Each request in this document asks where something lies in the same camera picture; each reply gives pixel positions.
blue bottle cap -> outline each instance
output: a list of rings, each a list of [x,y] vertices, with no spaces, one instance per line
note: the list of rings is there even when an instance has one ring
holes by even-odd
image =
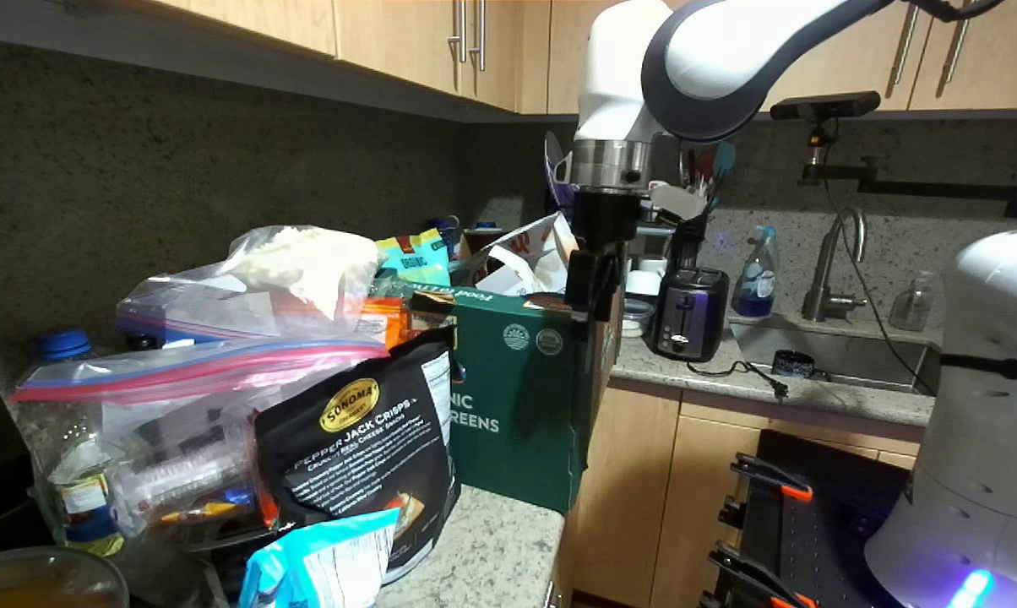
[[[45,362],[68,362],[92,350],[92,339],[82,327],[50,330],[41,339]]]

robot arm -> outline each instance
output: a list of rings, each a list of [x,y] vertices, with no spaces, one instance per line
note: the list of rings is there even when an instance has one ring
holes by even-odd
[[[649,195],[649,142],[715,142],[739,131],[772,81],[815,43],[889,8],[893,0],[622,0],[598,14],[573,131],[567,303],[577,321],[608,321]],[[975,17],[1001,0],[908,0],[938,20]]]

countertop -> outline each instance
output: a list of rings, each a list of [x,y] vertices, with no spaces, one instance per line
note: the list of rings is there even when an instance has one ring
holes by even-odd
[[[727,371],[734,362],[742,362],[739,344],[727,334],[709,362],[697,362],[699,371]],[[778,408],[824,408],[841,414],[857,414],[870,421],[915,424],[921,430],[932,414],[932,394],[917,393],[893,393],[867,386],[841,386],[818,379],[779,379],[786,394],[778,402],[772,388],[751,371],[734,375],[697,375],[683,362],[653,353],[640,339],[623,334],[618,344],[618,358],[610,366],[610,380],[640,380],[662,388],[683,388],[686,399],[751,399],[772,402]]]
[[[463,486],[439,548],[373,608],[545,608],[565,518]]]

